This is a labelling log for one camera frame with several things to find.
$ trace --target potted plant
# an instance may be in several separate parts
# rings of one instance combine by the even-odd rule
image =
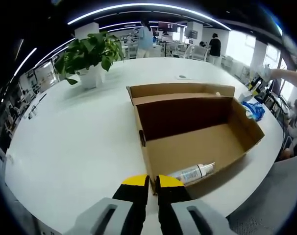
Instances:
[[[77,74],[84,88],[94,88],[102,81],[104,70],[108,71],[114,61],[124,59],[118,38],[107,32],[91,33],[85,39],[75,39],[65,53],[55,62],[62,75]],[[71,85],[76,80],[65,78]]]

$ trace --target white flower pot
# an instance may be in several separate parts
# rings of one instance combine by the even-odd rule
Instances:
[[[79,77],[81,85],[85,89],[100,87],[105,79],[105,70],[102,68],[101,63],[90,68],[79,70]]]

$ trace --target monitor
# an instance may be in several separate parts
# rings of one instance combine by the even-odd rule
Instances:
[[[189,28],[184,31],[184,36],[187,38],[198,39],[198,32]]]
[[[158,23],[158,28],[161,31],[166,31],[166,32],[177,32],[177,24],[176,23],[164,23],[164,22],[159,22]]]

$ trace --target window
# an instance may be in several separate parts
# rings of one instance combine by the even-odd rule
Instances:
[[[173,32],[173,40],[175,41],[180,41],[180,32],[181,32],[181,27],[177,28],[177,33]]]
[[[255,39],[255,37],[242,32],[229,32],[226,55],[250,66],[254,53]]]
[[[284,59],[281,60],[280,68],[282,70],[287,69],[287,64],[284,61]],[[294,85],[292,85],[290,82],[284,81],[283,79],[281,80],[280,94],[282,95],[282,97],[284,97],[285,100],[289,100],[293,88],[294,88]]]
[[[187,39],[187,37],[184,36],[185,31],[186,31],[186,27],[183,27],[182,42],[183,42],[183,43],[189,43],[189,39]]]
[[[263,65],[270,65],[271,69],[276,69],[278,67],[279,58],[280,50],[272,45],[268,45]]]

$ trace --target green plant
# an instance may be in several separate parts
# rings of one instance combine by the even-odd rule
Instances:
[[[89,69],[101,63],[108,71],[114,61],[124,59],[121,43],[114,35],[107,32],[91,33],[85,39],[75,39],[69,44],[65,53],[55,62],[59,74],[78,74],[79,70]],[[77,83],[74,79],[65,78],[71,85]]]

